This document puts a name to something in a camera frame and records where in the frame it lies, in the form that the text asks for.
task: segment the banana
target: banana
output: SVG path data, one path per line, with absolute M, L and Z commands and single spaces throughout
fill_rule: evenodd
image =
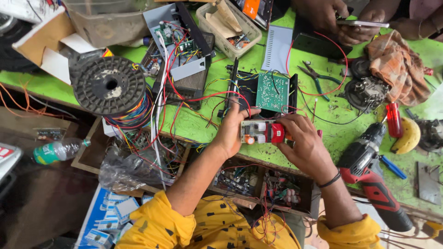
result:
M 392 146 L 391 152 L 394 154 L 408 153 L 420 141 L 420 128 L 414 120 L 402 117 L 401 125 L 403 127 L 403 136 Z

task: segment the smartphone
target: smartphone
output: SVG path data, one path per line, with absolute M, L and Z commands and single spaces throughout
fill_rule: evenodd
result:
M 366 22 L 359 20 L 338 20 L 337 24 L 348 26 L 389 27 L 389 23 Z

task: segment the plastic bag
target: plastic bag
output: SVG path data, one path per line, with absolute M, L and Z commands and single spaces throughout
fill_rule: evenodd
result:
M 145 185 L 161 184 L 160 170 L 144 161 L 137 154 L 131 154 L 126 158 L 119 156 L 120 149 L 111 146 L 105 159 L 101 163 L 98 181 L 102 188 L 112 192 L 132 191 Z M 155 151 L 146 149 L 140 151 L 139 155 L 155 162 Z M 167 183 L 172 183 L 170 175 L 163 174 L 163 179 Z

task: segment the plaid cloth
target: plaid cloth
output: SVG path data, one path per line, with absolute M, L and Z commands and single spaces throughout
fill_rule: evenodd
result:
M 431 92 L 423 78 L 423 62 L 398 31 L 378 37 L 366 49 L 372 74 L 392 86 L 386 96 L 389 102 L 416 106 L 427 100 Z

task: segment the hand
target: hand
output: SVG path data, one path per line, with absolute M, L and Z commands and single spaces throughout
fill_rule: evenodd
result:
M 399 18 L 396 21 L 390 22 L 392 29 L 397 30 L 401 37 L 406 40 L 419 40 L 419 25 L 420 21 L 409 18 Z
M 233 157 L 240 150 L 240 123 L 249 117 L 248 111 L 240 111 L 240 105 L 237 103 L 237 98 L 231 98 L 229 100 L 230 108 L 225 118 L 221 122 L 218 128 L 217 135 L 212 140 L 210 146 L 216 147 L 224 159 Z M 251 116 L 259 114 L 261 109 L 251 109 Z
M 362 13 L 358 18 L 360 21 L 369 22 L 383 22 L 384 19 L 385 11 L 381 9 Z M 342 25 L 338 32 L 338 40 L 345 46 L 352 46 L 371 40 L 378 32 L 380 32 L 379 27 Z
M 286 158 L 318 184 L 331 181 L 338 173 L 328 150 L 311 121 L 299 114 L 277 120 L 295 140 L 294 148 L 285 143 L 276 144 Z
M 334 34 L 340 30 L 336 24 L 335 11 L 344 18 L 349 16 L 342 0 L 294 0 L 297 13 L 308 18 L 315 29 L 326 29 Z

